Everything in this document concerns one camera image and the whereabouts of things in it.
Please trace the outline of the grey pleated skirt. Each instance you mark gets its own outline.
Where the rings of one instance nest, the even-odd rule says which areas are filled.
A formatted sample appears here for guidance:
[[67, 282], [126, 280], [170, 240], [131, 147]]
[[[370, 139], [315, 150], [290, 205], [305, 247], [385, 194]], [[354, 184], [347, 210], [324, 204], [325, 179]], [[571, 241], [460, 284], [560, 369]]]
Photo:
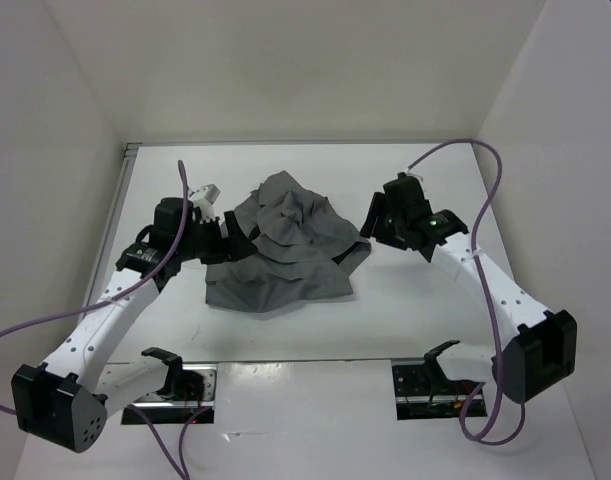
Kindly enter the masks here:
[[207, 267], [208, 305], [266, 313], [353, 293], [350, 276], [370, 255], [371, 243], [327, 197], [281, 171], [253, 190], [234, 214], [258, 252]]

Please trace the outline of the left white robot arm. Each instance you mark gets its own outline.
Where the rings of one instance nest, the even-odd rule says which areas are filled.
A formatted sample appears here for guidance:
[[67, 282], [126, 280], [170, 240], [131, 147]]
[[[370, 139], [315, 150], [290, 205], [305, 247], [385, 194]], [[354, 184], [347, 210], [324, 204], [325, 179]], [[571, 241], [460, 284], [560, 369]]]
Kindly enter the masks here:
[[116, 263], [99, 301], [66, 340], [40, 365], [22, 365], [11, 379], [21, 430], [76, 453], [88, 450], [116, 412], [150, 393], [169, 400], [202, 382], [183, 367], [180, 355], [145, 348], [124, 367], [107, 365], [137, 318], [158, 298], [183, 263], [215, 265], [256, 253], [233, 212], [222, 217], [213, 205], [213, 185], [187, 199], [167, 197]]

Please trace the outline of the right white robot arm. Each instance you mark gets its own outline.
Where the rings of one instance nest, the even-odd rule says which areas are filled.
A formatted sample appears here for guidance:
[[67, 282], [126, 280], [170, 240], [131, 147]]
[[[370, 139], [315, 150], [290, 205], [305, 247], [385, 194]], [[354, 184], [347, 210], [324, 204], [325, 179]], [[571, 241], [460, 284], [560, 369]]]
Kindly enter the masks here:
[[435, 393], [457, 381], [493, 382], [516, 404], [525, 404], [574, 372], [577, 322], [527, 294], [482, 249], [452, 211], [432, 210], [420, 181], [405, 174], [373, 195], [362, 236], [419, 252], [470, 299], [493, 312], [499, 346], [450, 340], [428, 351], [423, 380]]

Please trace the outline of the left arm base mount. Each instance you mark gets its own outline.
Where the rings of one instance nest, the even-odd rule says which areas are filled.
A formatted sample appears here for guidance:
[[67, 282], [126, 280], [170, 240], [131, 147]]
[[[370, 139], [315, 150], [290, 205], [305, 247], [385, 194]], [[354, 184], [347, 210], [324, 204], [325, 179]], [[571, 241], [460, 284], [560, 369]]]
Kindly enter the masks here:
[[147, 393], [133, 403], [154, 425], [213, 424], [217, 364], [186, 363], [181, 387], [168, 397]]

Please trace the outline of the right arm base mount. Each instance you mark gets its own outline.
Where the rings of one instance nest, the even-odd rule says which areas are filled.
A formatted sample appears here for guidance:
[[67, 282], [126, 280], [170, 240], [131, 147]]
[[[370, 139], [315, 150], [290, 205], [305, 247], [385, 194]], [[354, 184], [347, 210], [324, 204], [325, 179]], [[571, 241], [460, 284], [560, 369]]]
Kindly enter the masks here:
[[421, 363], [391, 367], [398, 421], [458, 418], [477, 385], [469, 380], [432, 382]]

